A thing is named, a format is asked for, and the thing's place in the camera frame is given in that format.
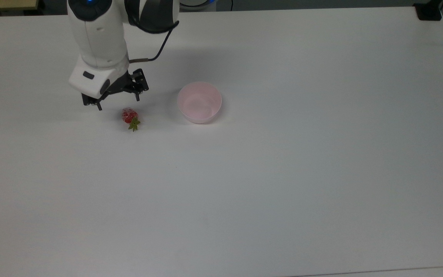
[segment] black mount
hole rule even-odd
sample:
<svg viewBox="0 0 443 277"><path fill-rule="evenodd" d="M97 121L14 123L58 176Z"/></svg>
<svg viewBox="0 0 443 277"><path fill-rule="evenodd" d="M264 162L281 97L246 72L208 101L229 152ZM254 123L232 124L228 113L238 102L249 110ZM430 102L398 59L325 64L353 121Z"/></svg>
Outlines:
<svg viewBox="0 0 443 277"><path fill-rule="evenodd" d="M99 99L95 99L93 97L81 94L83 98L83 105L97 105L98 110L102 110L102 106L100 102L107 98L107 96L120 92L128 92L134 93L136 96L136 101L139 101L139 95L143 91L149 90L148 83L146 82L145 75L143 74L143 70L137 69L132 74L126 72L124 75L119 77L111 86L109 86L109 80L105 82L103 92L101 92L102 96Z"/></svg>
<svg viewBox="0 0 443 277"><path fill-rule="evenodd" d="M423 21L440 21L442 19L442 14L438 6L443 0L431 0L426 4L413 4L416 9L416 14L418 19Z"/></svg>

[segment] plastic bowl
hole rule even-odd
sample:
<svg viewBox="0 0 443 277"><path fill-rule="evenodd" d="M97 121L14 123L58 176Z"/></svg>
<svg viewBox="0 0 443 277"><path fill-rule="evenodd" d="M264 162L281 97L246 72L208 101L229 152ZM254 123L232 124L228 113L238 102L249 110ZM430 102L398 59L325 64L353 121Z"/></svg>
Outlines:
<svg viewBox="0 0 443 277"><path fill-rule="evenodd" d="M212 84L193 82L181 89L177 105L187 120L202 124L211 121L222 106L222 95Z"/></svg>

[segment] floor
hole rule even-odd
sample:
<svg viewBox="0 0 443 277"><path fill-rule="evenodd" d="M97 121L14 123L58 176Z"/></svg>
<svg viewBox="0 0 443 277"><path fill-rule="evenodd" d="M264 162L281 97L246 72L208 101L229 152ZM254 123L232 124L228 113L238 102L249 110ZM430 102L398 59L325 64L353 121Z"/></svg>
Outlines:
<svg viewBox="0 0 443 277"><path fill-rule="evenodd" d="M315 9L350 7L411 7L415 2L426 0L218 0L217 11L233 10L274 10L274 9ZM41 0L38 11L4 11L5 15L56 15L66 14L66 0Z"/></svg>

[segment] strawberry leaves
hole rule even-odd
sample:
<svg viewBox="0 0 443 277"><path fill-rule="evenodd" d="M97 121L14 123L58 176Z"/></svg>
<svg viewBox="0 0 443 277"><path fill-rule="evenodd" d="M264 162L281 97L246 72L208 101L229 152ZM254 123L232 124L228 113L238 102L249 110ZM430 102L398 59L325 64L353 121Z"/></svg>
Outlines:
<svg viewBox="0 0 443 277"><path fill-rule="evenodd" d="M130 127L128 128L128 130L131 130L134 132L136 130L138 130L138 124L140 124L141 122L138 120L138 117L133 117L130 123Z"/></svg>

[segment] white table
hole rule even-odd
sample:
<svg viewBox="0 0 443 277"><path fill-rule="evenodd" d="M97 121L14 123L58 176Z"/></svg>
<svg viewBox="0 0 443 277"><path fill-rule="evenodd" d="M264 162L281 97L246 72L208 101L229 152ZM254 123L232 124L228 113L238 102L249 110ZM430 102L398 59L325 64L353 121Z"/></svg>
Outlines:
<svg viewBox="0 0 443 277"><path fill-rule="evenodd" d="M99 112L67 84L65 16L0 18L0 277L443 267L443 21L410 7L180 21L141 65L141 101ZM163 39L125 35L131 58ZM212 124L176 107L198 80L223 95Z"/></svg>

